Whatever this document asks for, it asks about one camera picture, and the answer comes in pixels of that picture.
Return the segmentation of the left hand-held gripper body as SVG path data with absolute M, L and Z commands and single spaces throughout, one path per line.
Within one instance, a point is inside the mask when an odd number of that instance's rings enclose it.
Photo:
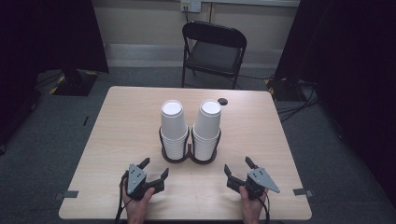
M 131 164 L 124 180 L 124 190 L 127 199 L 140 201 L 143 199 L 147 189 L 146 184 L 147 173 L 135 164 Z

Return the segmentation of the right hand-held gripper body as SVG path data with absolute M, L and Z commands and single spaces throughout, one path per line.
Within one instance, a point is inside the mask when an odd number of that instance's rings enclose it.
M 245 187 L 250 200 L 260 198 L 269 189 L 279 193 L 280 189 L 264 168 L 257 168 L 247 173 Z

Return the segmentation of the black double cup holder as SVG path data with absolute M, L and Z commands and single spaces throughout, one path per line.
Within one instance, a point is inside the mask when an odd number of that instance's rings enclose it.
M 161 147 L 162 147 L 162 156 L 163 156 L 163 158 L 164 158 L 166 161 L 168 161 L 168 162 L 170 162 L 170 163 L 181 163 L 181 162 L 183 162 L 183 161 L 185 161 L 185 160 L 187 160 L 187 159 L 190 159 L 190 160 L 192 160 L 193 162 L 195 162 L 195 163 L 197 163 L 197 164 L 209 164 L 209 163 L 211 163 L 212 161 L 214 161 L 215 158 L 217 157 L 217 150 L 218 150 L 218 148 L 215 150 L 214 156 L 213 156 L 212 159 L 209 160 L 209 161 L 198 161 L 198 160 L 196 160 L 196 159 L 194 158 L 194 155 L 193 155 L 192 133 L 191 133 L 190 128 L 189 128 L 189 134 L 188 134 L 187 141 L 186 141 L 186 146 L 185 146 L 185 155 L 184 155 L 184 157 L 183 157 L 181 160 L 174 161 L 174 160 L 170 160 L 169 158 L 166 157 L 166 155 L 165 155 L 165 150 L 164 150 L 164 148 L 163 148 L 162 138 L 161 138 L 161 128 L 159 129 L 159 137 L 160 137 L 160 142 L 161 142 Z

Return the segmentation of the single white paper cup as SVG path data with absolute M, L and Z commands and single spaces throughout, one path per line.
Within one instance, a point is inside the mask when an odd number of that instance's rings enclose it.
M 203 100 L 194 123 L 195 132 L 204 139 L 215 138 L 219 134 L 220 116 L 221 106 L 217 101 Z

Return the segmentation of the person's right hand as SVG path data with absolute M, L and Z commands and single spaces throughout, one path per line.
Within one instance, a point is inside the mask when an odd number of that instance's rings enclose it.
M 242 206 L 242 220 L 244 224 L 259 224 L 259 219 L 263 209 L 262 204 L 265 202 L 265 195 L 259 199 L 251 201 L 248 197 L 248 191 L 244 186 L 239 188 Z

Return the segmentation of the person's left hand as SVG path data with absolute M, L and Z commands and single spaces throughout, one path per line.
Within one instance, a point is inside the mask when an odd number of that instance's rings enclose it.
M 140 201 L 135 201 L 122 190 L 122 200 L 127 213 L 127 224 L 144 224 L 147 216 L 149 201 L 154 193 L 154 188 L 148 189 Z

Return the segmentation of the grey tape strip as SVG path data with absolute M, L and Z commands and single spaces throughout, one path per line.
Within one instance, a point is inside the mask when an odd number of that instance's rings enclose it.
M 295 196 L 305 195 L 307 198 L 314 196 L 314 192 L 311 189 L 295 189 L 293 193 Z
M 54 200 L 60 201 L 64 198 L 77 198 L 78 191 L 77 190 L 67 190 L 64 192 L 57 193 L 54 197 Z

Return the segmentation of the black stand base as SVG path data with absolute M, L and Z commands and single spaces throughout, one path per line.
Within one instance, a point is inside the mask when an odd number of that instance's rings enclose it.
M 62 76 L 50 90 L 53 95 L 88 96 L 98 73 L 85 70 L 62 70 Z
M 305 102 L 306 97 L 297 85 L 289 84 L 287 80 L 264 80 L 268 92 L 276 102 Z

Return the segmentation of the black folding chair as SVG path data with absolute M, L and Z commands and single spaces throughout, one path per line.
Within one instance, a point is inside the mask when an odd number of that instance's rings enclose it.
M 240 31 L 206 21 L 191 21 L 182 27 L 182 35 L 182 87 L 187 69 L 232 78 L 233 88 L 236 87 L 248 44 Z

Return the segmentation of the dark curtain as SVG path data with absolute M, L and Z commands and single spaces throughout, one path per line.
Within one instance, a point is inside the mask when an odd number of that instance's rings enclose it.
M 396 0 L 300 0 L 275 78 L 316 83 L 396 208 Z
M 0 147 L 47 70 L 109 71 L 92 0 L 0 0 Z

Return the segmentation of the white wall socket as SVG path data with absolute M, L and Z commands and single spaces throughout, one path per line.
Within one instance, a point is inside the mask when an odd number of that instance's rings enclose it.
M 202 2 L 199 0 L 180 0 L 180 10 L 182 12 L 200 13 Z

